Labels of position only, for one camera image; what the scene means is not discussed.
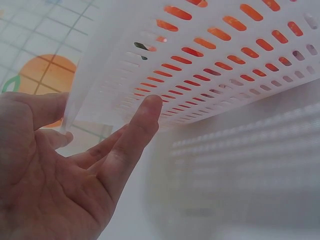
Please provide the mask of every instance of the fingernail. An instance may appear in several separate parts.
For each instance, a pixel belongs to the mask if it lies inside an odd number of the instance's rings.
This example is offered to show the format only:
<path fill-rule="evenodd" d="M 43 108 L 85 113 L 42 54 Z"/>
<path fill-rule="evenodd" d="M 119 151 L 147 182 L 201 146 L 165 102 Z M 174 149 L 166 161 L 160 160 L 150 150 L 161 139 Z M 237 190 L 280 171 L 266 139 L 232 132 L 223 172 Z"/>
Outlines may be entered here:
<path fill-rule="evenodd" d="M 66 140 L 67 140 L 67 144 L 71 143 L 74 140 L 74 135 L 67 131 L 65 134 Z"/>

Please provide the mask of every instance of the perforated plastic sheet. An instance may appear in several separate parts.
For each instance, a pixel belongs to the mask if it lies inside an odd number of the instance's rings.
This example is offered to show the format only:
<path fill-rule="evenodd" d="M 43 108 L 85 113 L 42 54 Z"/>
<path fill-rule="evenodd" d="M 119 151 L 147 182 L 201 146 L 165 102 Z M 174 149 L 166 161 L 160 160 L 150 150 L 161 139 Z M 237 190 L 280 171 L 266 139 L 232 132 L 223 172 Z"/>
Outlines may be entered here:
<path fill-rule="evenodd" d="M 80 62 L 65 126 L 128 121 L 162 96 L 162 127 L 193 123 L 320 78 L 314 0 L 110 2 Z"/>

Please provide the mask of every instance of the grout line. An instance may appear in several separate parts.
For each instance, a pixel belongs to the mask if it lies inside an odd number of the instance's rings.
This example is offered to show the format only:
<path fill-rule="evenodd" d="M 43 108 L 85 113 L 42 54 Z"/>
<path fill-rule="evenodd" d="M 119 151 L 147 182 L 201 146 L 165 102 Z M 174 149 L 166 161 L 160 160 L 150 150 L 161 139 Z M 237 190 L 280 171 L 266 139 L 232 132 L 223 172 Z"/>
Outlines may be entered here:
<path fill-rule="evenodd" d="M 74 22 L 73 26 L 70 28 L 69 32 L 66 34 L 66 36 L 64 37 L 64 39 L 59 43 L 59 46 L 57 48 L 57 50 L 55 51 L 52 59 L 50 60 L 48 66 L 46 67 L 46 69 L 44 70 L 43 75 L 41 76 L 41 79 L 39 81 L 38 86 L 36 87 L 34 94 L 36 94 L 36 92 L 38 91 L 40 84 L 42 83 L 45 75 L 47 74 L 47 71 L 51 65 L 51 63 L 53 62 L 53 60 L 55 59 L 56 54 L 58 53 L 58 51 L 60 50 L 60 48 L 62 47 L 62 45 L 64 44 L 64 42 L 66 41 L 66 39 L 68 38 L 69 34 L 71 33 L 71 31 L 74 29 L 74 27 L 76 26 L 76 24 L 78 23 L 78 21 L 80 20 L 80 18 L 83 16 L 83 14 L 87 11 L 87 9 L 90 7 L 91 3 L 89 3 L 86 8 L 83 10 L 82 14 L 78 17 L 78 19 Z"/>
<path fill-rule="evenodd" d="M 0 36 L 3 34 L 3 32 L 5 31 L 5 29 L 7 29 L 10 24 L 13 24 L 12 20 L 14 19 L 14 17 L 17 16 L 17 14 L 19 13 L 19 10 L 21 10 L 22 8 L 23 8 L 23 7 L 17 8 L 18 11 L 12 16 L 12 18 L 10 19 L 10 21 L 7 22 L 6 28 L 3 29 L 3 31 L 2 31 L 1 34 L 0 34 Z M 29 41 L 32 33 L 34 33 L 35 29 L 36 29 L 38 26 L 36 26 L 36 27 L 31 31 L 30 35 L 29 35 L 29 36 L 27 37 L 27 39 L 24 41 L 22 47 L 19 48 L 20 51 L 24 48 L 24 46 L 26 45 L 26 43 Z M 19 56 L 19 53 L 15 56 L 15 58 L 14 58 L 14 60 L 12 61 L 11 65 L 9 66 L 10 69 L 13 68 L 13 65 L 15 64 L 18 56 Z M 2 82 L 1 82 L 1 85 L 2 85 L 2 83 L 5 81 L 5 79 L 8 78 L 9 72 L 10 72 L 10 71 L 7 71 L 7 72 L 6 72 L 6 74 L 5 74 L 5 76 L 3 77 L 3 80 L 2 80 Z"/>

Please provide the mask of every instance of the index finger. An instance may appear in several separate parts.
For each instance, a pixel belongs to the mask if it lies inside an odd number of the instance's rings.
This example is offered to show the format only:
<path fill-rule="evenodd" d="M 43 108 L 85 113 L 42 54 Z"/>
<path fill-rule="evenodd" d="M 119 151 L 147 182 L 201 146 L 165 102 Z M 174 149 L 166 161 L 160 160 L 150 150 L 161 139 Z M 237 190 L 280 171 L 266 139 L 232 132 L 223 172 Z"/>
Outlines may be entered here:
<path fill-rule="evenodd" d="M 144 148 L 159 129 L 162 99 L 148 96 L 108 154 L 97 178 L 116 203 Z"/>

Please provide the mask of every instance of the slot hole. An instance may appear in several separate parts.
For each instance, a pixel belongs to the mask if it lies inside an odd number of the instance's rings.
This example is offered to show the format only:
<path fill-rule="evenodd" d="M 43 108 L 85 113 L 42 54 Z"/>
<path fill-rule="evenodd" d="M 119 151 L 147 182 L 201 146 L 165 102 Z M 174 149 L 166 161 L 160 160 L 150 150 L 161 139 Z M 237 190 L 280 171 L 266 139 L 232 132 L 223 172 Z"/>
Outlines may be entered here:
<path fill-rule="evenodd" d="M 170 32 L 178 32 L 179 31 L 179 29 L 176 26 L 174 26 L 166 21 L 160 20 L 160 19 L 156 20 L 156 24 L 159 28 L 168 30 Z"/>
<path fill-rule="evenodd" d="M 285 80 L 287 83 L 292 83 L 293 82 L 293 80 L 288 76 L 284 76 L 283 80 Z"/>
<path fill-rule="evenodd" d="M 254 95 L 260 95 L 261 93 L 255 89 L 250 89 L 250 93 L 254 94 Z"/>
<path fill-rule="evenodd" d="M 210 89 L 210 92 L 213 92 L 214 94 L 223 94 L 221 91 L 215 90 L 215 89 Z"/>
<path fill-rule="evenodd" d="M 210 68 L 205 68 L 203 71 L 205 71 L 208 74 L 214 75 L 214 76 L 221 76 L 220 72 L 214 71 Z"/>
<path fill-rule="evenodd" d="M 190 84 L 190 85 L 193 85 L 193 86 L 196 86 L 196 87 L 199 87 L 199 86 L 200 86 L 199 83 L 194 82 L 194 81 L 185 80 L 184 82 L 185 82 L 186 84 Z"/>
<path fill-rule="evenodd" d="M 263 39 L 258 39 L 257 41 L 255 41 L 260 47 L 262 47 L 264 50 L 270 52 L 274 49 L 273 46 L 271 46 L 269 43 L 267 43 L 265 40 Z"/>
<path fill-rule="evenodd" d="M 230 67 L 229 65 L 227 65 L 227 64 L 225 64 L 223 62 L 220 62 L 220 61 L 216 62 L 214 65 L 216 65 L 217 67 L 222 68 L 224 70 L 228 70 L 228 71 L 233 70 L 232 67 Z"/>
<path fill-rule="evenodd" d="M 289 42 L 288 39 L 279 30 L 272 31 L 272 36 L 274 36 L 282 44 L 286 44 Z"/>
<path fill-rule="evenodd" d="M 306 45 L 306 49 L 309 51 L 309 53 L 310 53 L 312 56 L 318 55 L 318 51 L 317 51 L 317 49 L 316 49 L 313 45 L 307 44 L 307 45 Z"/>
<path fill-rule="evenodd" d="M 211 81 L 211 79 L 209 79 L 209 78 L 207 78 L 207 77 L 205 77 L 205 76 L 198 75 L 198 74 L 193 75 L 193 77 L 195 77 L 196 79 L 200 79 L 200 80 L 202 80 L 202 81 L 206 81 L 206 82 Z"/>
<path fill-rule="evenodd" d="M 260 71 L 259 69 L 255 69 L 252 71 L 254 74 L 258 75 L 259 77 L 266 77 L 267 74 L 265 74 L 264 72 Z"/>
<path fill-rule="evenodd" d="M 282 84 L 277 82 L 277 81 L 272 81 L 271 83 L 276 87 L 281 87 L 282 86 Z"/>
<path fill-rule="evenodd" d="M 299 78 L 299 79 L 303 79 L 305 77 L 305 75 L 303 75 L 302 72 L 300 71 L 295 71 L 294 74 Z"/>
<path fill-rule="evenodd" d="M 179 88 L 179 89 L 182 89 L 182 90 L 191 91 L 190 88 L 185 87 L 185 86 L 177 85 L 177 86 L 175 86 L 175 87 L 176 87 L 176 88 Z"/>
<path fill-rule="evenodd" d="M 173 16 L 176 16 L 177 18 L 180 18 L 182 20 L 191 20 L 192 15 L 187 13 L 186 11 L 181 10 L 180 8 L 177 8 L 175 6 L 165 6 L 164 11 L 168 14 L 171 14 Z"/>
<path fill-rule="evenodd" d="M 244 85 L 242 82 L 239 82 L 239 81 L 234 80 L 234 79 L 231 79 L 230 83 L 233 84 L 233 85 L 239 86 L 239 87 Z"/>
<path fill-rule="evenodd" d="M 288 59 L 286 59 L 284 56 L 279 58 L 279 62 L 287 67 L 292 65 L 292 63 Z"/>
<path fill-rule="evenodd" d="M 200 8 L 206 8 L 208 6 L 208 3 L 206 0 L 186 0 L 186 1 Z"/>
<path fill-rule="evenodd" d="M 174 71 L 181 71 L 182 70 L 180 67 L 177 67 L 177 66 L 174 66 L 174 65 L 171 65 L 171 64 L 168 64 L 168 63 L 163 63 L 161 66 L 165 67 L 167 69 L 174 70 Z"/>
<path fill-rule="evenodd" d="M 315 69 L 312 66 L 307 66 L 306 70 L 311 74 L 314 75 L 316 73 Z"/>
<path fill-rule="evenodd" d="M 299 52 L 299 51 L 293 51 L 293 56 L 295 56 L 296 59 L 299 61 L 305 60 L 305 57 Z"/>
<path fill-rule="evenodd" d="M 301 37 L 304 34 L 294 21 L 290 21 L 288 27 L 297 37 Z"/>
<path fill-rule="evenodd" d="M 268 63 L 265 65 L 265 67 L 269 70 L 271 70 L 272 72 L 278 72 L 279 68 L 277 68 L 275 65 Z"/>
<path fill-rule="evenodd" d="M 177 95 L 183 95 L 183 93 L 182 93 L 182 92 L 174 91 L 174 90 L 169 90 L 169 93 L 177 94 Z"/>
<path fill-rule="evenodd" d="M 233 16 L 225 16 L 223 18 L 223 21 L 227 24 L 229 24 L 231 27 L 233 27 L 234 29 L 237 29 L 238 31 L 245 31 L 247 30 L 247 27 L 240 22 L 238 19 L 234 18 Z"/>
<path fill-rule="evenodd" d="M 308 23 L 308 25 L 310 26 L 311 29 L 313 29 L 313 30 L 318 29 L 319 25 L 310 13 L 305 13 L 304 19 Z"/>
<path fill-rule="evenodd" d="M 266 86 L 266 85 L 261 85 L 260 88 L 265 90 L 265 91 L 270 91 L 271 90 L 271 88 Z"/>
<path fill-rule="evenodd" d="M 240 64 L 240 65 L 246 64 L 245 61 L 243 61 L 242 59 L 234 55 L 230 55 L 227 58 L 236 64 Z"/>
<path fill-rule="evenodd" d="M 279 4 L 275 0 L 262 0 L 272 11 L 277 12 L 280 10 Z"/>
<path fill-rule="evenodd" d="M 241 75 L 241 78 L 246 80 L 246 81 L 248 81 L 248 82 L 254 82 L 255 81 L 252 77 L 250 77 L 248 75 Z"/>
<path fill-rule="evenodd" d="M 251 6 L 247 4 L 241 4 L 240 9 L 250 18 L 257 22 L 262 21 L 264 19 L 264 17 L 259 12 L 257 12 L 255 9 L 253 9 Z"/>
<path fill-rule="evenodd" d="M 192 99 L 196 100 L 196 101 L 199 101 L 199 102 L 205 102 L 205 100 L 201 99 L 201 98 L 198 98 L 198 97 L 193 97 Z"/>
<path fill-rule="evenodd" d="M 196 37 L 193 41 L 197 44 L 200 44 L 201 46 L 203 46 L 207 49 L 216 49 L 217 48 L 217 46 L 214 45 L 213 43 L 206 41 L 200 37 Z"/>
<path fill-rule="evenodd" d="M 190 47 L 183 47 L 181 50 L 184 51 L 187 54 L 191 54 L 191 55 L 193 55 L 195 57 L 198 57 L 198 58 L 201 58 L 201 57 L 204 56 L 203 53 L 201 53 L 199 51 L 196 51 L 194 49 L 191 49 Z"/>
<path fill-rule="evenodd" d="M 204 97 L 209 98 L 209 99 L 214 99 L 215 98 L 214 96 L 211 96 L 211 95 L 206 94 L 206 93 L 202 93 L 201 96 L 204 96 Z"/>
<path fill-rule="evenodd" d="M 185 59 L 183 57 L 180 57 L 180 56 L 172 56 L 171 59 L 176 60 L 176 61 L 183 63 L 183 64 L 192 64 L 192 61 Z"/>
<path fill-rule="evenodd" d="M 162 75 L 162 76 L 165 76 L 165 77 L 168 77 L 168 78 L 171 78 L 172 75 L 170 73 L 167 73 L 167 72 L 164 72 L 164 71 L 153 71 L 155 74 L 159 74 L 159 75 Z"/>
<path fill-rule="evenodd" d="M 241 52 L 243 52 L 244 54 L 246 54 L 249 57 L 254 58 L 254 59 L 259 57 L 258 53 L 256 53 L 255 51 L 253 51 L 252 49 L 250 49 L 248 47 L 243 47 L 241 49 Z"/>
<path fill-rule="evenodd" d="M 210 27 L 207 31 L 223 41 L 230 41 L 231 40 L 231 36 L 219 28 Z"/>
<path fill-rule="evenodd" d="M 155 78 L 155 77 L 151 77 L 151 76 L 148 76 L 147 79 L 149 79 L 151 81 L 158 82 L 158 83 L 164 83 L 165 82 L 165 81 L 163 81 L 161 79 L 158 79 L 158 78 Z"/>

